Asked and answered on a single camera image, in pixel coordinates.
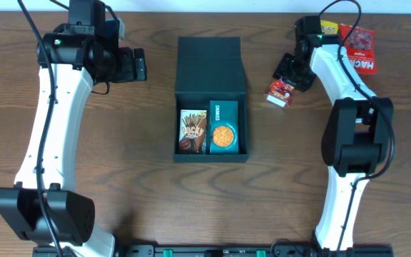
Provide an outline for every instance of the box lid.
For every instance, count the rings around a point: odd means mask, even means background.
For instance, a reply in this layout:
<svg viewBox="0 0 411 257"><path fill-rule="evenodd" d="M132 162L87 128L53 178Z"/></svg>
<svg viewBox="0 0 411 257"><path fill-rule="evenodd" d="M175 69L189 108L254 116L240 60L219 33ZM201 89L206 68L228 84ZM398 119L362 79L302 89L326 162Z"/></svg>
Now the box lid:
<svg viewBox="0 0 411 257"><path fill-rule="evenodd" d="M246 93L239 37L179 37L176 94Z"/></svg>

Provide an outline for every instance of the teal box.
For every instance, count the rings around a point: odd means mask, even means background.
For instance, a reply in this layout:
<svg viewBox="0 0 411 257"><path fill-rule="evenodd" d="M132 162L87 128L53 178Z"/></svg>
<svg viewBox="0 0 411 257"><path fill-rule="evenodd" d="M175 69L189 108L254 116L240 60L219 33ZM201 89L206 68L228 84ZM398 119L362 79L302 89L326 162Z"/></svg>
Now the teal box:
<svg viewBox="0 0 411 257"><path fill-rule="evenodd" d="M210 154L238 154L238 102L210 101Z"/></svg>

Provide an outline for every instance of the red snack package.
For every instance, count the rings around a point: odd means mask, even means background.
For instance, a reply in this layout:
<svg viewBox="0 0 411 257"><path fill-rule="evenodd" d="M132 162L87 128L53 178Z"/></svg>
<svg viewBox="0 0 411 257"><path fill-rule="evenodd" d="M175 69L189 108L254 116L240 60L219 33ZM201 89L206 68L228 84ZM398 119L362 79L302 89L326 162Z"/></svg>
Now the red snack package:
<svg viewBox="0 0 411 257"><path fill-rule="evenodd" d="M341 24L339 26L340 38L343 40L351 26ZM375 74L375 55L374 55L374 31L356 27L345 42L347 55L351 65L355 67L359 74Z"/></svg>
<svg viewBox="0 0 411 257"><path fill-rule="evenodd" d="M269 86L269 92L266 94L266 99L269 102L286 107L291 103L291 94L293 92L294 87L284 83L281 79L274 79Z"/></svg>

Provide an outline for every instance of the tabletop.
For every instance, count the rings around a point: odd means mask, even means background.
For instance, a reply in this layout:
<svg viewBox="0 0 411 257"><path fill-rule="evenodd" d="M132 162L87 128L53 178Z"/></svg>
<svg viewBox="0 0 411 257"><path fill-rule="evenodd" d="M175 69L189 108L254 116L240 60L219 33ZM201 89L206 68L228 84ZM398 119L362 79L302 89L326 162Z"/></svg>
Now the tabletop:
<svg viewBox="0 0 411 257"><path fill-rule="evenodd" d="M266 244L309 241L318 224L328 170L320 142L331 110L316 80L282 109L265 101L294 22L303 14L117 13L122 46L145 49L148 80L91 94L76 155L77 192L94 200L96 222L124 241L159 244ZM41 34L66 12L32 14ZM325 14L351 24L354 14ZM360 203L355 244L390 243L411 256L411 15L364 14L375 30L377 74L362 76L395 113L395 158L371 181ZM179 36L239 36L248 77L247 163L174 163L174 85ZM39 96L36 39L21 12L0 12L0 186L10 187L23 161ZM104 90L97 85L97 90ZM0 216L0 256L28 256Z"/></svg>

